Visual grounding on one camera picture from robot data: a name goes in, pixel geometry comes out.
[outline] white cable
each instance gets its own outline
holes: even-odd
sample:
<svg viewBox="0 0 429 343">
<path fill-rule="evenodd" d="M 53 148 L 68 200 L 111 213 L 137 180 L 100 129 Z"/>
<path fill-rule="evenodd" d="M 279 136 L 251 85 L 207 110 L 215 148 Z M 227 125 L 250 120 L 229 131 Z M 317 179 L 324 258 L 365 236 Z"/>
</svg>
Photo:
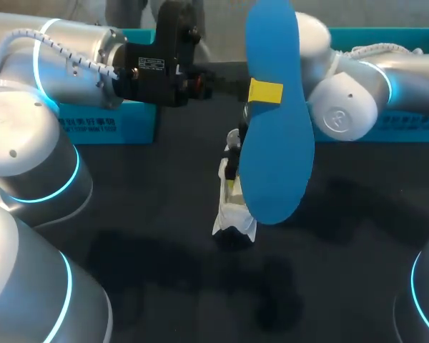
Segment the white cable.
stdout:
<svg viewBox="0 0 429 343">
<path fill-rule="evenodd" d="M 382 54 L 385 52 L 398 52 L 401 54 L 417 54 L 422 55 L 423 50 L 415 49 L 413 51 L 407 50 L 403 46 L 392 44 L 392 43 L 379 43 L 368 46 L 356 46 L 350 52 L 342 53 L 343 56 L 350 57 L 352 59 L 364 59 L 365 57 Z"/>
<path fill-rule="evenodd" d="M 51 47 L 59 55 L 62 55 L 69 61 L 76 63 L 83 69 L 96 71 L 101 75 L 105 75 L 116 80 L 119 78 L 119 76 L 114 72 L 114 67 L 107 66 L 103 63 L 93 62 L 74 51 L 64 48 L 61 44 L 53 41 L 48 35 L 33 29 L 15 29 L 5 36 L 5 38 L 0 43 L 0 67 L 3 63 L 6 49 L 13 40 L 18 38 L 36 39 L 37 41 L 40 41 L 41 43 Z"/>
</svg>

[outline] blue bin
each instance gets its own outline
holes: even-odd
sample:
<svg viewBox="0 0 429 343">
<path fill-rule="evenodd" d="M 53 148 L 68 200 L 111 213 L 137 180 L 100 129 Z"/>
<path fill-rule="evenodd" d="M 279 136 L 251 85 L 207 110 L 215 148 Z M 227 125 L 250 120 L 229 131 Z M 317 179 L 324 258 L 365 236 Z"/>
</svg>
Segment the blue bin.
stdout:
<svg viewBox="0 0 429 343">
<path fill-rule="evenodd" d="M 125 29 L 128 40 L 151 44 L 152 30 Z M 332 47 L 350 51 L 355 46 L 395 43 L 409 50 L 421 48 L 429 54 L 429 29 L 332 28 Z M 157 108 L 125 101 L 116 110 L 62 105 L 60 122 L 75 144 L 151 144 L 154 140 Z M 315 128 L 316 141 L 332 141 Z M 361 141 L 429 142 L 429 117 L 398 111 L 384 111 L 372 131 Z"/>
</svg>

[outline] gray floor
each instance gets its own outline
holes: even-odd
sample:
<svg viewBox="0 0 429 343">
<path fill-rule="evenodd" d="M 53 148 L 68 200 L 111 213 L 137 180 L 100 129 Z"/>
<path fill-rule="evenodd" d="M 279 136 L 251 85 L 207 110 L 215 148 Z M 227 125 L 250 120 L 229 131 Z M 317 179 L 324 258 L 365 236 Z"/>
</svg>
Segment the gray floor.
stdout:
<svg viewBox="0 0 429 343">
<path fill-rule="evenodd" d="M 166 110 L 152 146 L 81 146 L 89 208 L 43 232 L 109 292 L 113 343 L 395 342 L 429 237 L 429 144 L 322 144 L 301 209 L 222 252 L 217 167 L 241 105 Z"/>
</svg>

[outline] yellow label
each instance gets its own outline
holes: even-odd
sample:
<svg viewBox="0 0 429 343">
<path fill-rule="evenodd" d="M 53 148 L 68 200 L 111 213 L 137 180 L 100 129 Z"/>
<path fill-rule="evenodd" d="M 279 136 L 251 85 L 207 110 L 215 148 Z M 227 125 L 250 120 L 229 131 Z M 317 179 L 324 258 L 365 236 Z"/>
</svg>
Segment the yellow label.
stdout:
<svg viewBox="0 0 429 343">
<path fill-rule="evenodd" d="M 270 82 L 251 79 L 248 102 L 257 101 L 267 102 L 268 104 L 281 104 L 282 95 L 282 84 L 272 84 Z"/>
</svg>

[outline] shoe insole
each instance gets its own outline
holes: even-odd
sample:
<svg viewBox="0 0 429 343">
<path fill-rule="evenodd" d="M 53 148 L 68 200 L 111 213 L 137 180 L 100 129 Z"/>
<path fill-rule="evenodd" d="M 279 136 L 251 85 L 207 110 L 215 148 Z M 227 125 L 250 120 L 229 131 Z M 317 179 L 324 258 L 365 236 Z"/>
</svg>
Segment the shoe insole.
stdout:
<svg viewBox="0 0 429 343">
<path fill-rule="evenodd" d="M 290 0 L 257 1 L 247 17 L 246 52 L 252 78 L 283 85 L 281 104 L 251 103 L 239 169 L 251 215 L 260 223 L 276 224 L 298 207 L 315 154 Z"/>
</svg>

